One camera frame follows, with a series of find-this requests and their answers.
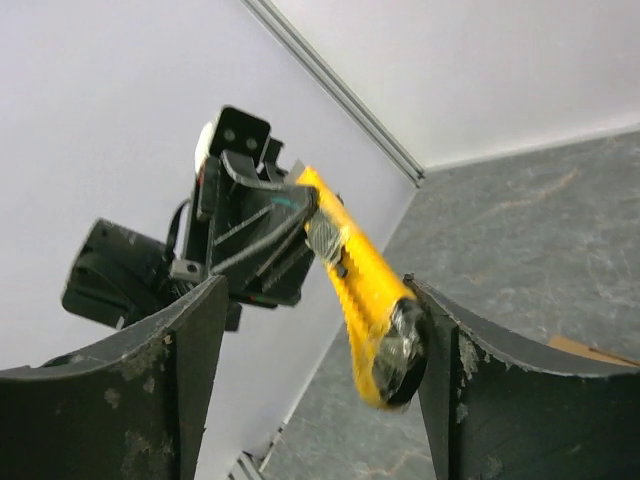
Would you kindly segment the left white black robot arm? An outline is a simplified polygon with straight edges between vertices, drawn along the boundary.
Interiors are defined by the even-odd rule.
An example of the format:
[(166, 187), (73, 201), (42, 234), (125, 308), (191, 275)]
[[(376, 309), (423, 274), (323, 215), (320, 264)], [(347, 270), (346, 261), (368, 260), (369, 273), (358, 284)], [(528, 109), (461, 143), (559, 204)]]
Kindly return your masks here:
[(71, 266), (63, 308), (122, 329), (211, 276), (227, 281), (228, 331), (245, 305), (296, 305), (314, 260), (304, 225), (318, 193), (277, 166), (281, 146), (269, 141), (259, 161), (229, 149), (206, 159), (165, 241), (97, 219)]

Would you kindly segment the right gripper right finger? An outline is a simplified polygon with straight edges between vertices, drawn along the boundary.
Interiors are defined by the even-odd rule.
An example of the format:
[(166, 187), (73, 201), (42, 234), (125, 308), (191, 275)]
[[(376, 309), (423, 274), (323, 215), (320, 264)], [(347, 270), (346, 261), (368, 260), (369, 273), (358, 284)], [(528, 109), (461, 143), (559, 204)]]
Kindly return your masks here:
[(426, 315), (418, 390), (440, 479), (635, 479), (639, 372), (561, 351), (406, 276)]

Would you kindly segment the brown cardboard express box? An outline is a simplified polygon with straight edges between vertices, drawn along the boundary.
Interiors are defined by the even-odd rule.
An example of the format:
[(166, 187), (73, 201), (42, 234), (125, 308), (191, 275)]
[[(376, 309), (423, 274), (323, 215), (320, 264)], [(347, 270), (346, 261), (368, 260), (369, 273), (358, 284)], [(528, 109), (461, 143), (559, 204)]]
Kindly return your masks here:
[(629, 366), (634, 368), (639, 367), (638, 360), (632, 360), (622, 356), (621, 354), (607, 352), (597, 347), (582, 344), (566, 337), (562, 337), (560, 335), (552, 336), (547, 345), (557, 350), (568, 352), (580, 357), (597, 360), (600, 362)]

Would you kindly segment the yellow utility knife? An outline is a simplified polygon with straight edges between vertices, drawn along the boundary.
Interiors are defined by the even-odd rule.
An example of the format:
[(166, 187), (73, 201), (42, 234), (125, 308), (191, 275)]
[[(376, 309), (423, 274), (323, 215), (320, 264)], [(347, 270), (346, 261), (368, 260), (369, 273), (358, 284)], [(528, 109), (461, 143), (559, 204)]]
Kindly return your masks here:
[(425, 310), (316, 170), (298, 161), (285, 181), (317, 193), (306, 242), (339, 299), (356, 389), (373, 408), (405, 409), (427, 365)]

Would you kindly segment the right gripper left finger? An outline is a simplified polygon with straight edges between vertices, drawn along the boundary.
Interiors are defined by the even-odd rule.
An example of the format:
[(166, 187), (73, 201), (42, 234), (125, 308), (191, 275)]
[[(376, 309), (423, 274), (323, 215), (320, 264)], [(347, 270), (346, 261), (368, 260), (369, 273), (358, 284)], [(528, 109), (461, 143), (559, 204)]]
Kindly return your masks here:
[(1, 374), (5, 479), (191, 479), (228, 294), (213, 277), (46, 365)]

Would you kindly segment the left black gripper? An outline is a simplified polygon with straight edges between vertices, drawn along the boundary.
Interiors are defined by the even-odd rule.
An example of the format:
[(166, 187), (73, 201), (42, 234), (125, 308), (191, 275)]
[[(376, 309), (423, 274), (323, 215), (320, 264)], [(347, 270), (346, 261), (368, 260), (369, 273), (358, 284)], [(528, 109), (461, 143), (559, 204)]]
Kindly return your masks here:
[(245, 305), (296, 306), (314, 260), (305, 224), (318, 193), (279, 167), (283, 148), (270, 137), (259, 172), (252, 158), (229, 150), (205, 161), (190, 198), (183, 255), (170, 268), (172, 300), (211, 276), (225, 277), (231, 331)]

